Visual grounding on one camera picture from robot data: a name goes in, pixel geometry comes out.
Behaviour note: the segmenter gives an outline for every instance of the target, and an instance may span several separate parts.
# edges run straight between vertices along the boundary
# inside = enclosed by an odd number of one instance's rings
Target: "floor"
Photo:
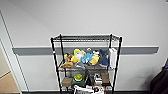
[[[2,93],[19,93],[11,73],[0,79],[0,94]]]

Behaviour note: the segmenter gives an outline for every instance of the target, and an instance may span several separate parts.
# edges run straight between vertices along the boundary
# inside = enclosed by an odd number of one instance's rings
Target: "wire shelf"
[[[62,42],[106,42],[110,41],[110,35],[94,35],[94,36],[61,36]],[[60,42],[61,37],[54,38],[54,42]],[[119,37],[112,35],[112,41],[119,40]]]

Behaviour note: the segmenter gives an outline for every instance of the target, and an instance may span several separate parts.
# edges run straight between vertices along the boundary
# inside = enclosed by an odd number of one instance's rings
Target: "gray wall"
[[[148,90],[168,56],[165,0],[1,0],[0,9],[15,48],[50,47],[60,33],[113,33],[124,47],[158,46],[156,54],[121,56],[115,90]],[[59,90],[51,55],[18,58],[31,91]]]

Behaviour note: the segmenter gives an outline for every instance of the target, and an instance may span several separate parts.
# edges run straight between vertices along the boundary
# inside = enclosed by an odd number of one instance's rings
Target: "box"
[[[104,71],[100,73],[101,79],[102,79],[102,83],[109,83],[109,73]]]
[[[64,78],[61,82],[62,86],[69,87],[72,84],[72,78]]]

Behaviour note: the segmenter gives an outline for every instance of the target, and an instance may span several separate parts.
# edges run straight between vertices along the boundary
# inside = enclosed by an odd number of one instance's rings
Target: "plush toy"
[[[98,51],[93,51],[93,56],[92,60],[89,61],[92,65],[95,65],[99,60],[99,52]]]
[[[107,67],[109,64],[108,64],[108,59],[106,58],[107,56],[107,50],[102,50],[100,49],[100,59],[99,59],[99,64],[100,66],[102,67]]]
[[[72,62],[65,62],[63,65],[60,66],[60,68],[70,68],[73,66]]]
[[[81,57],[81,61],[83,63],[87,63],[88,61],[91,61],[92,60],[92,55],[93,55],[93,53],[85,54],[84,57]]]
[[[66,57],[66,59],[65,59],[66,62],[71,62],[71,58],[72,58],[71,54],[67,53],[64,55],[64,57]]]
[[[81,57],[83,57],[84,54],[85,54],[84,51],[80,51],[79,49],[75,49],[75,50],[74,50],[74,56],[71,58],[71,61],[72,61],[73,63],[80,62]]]

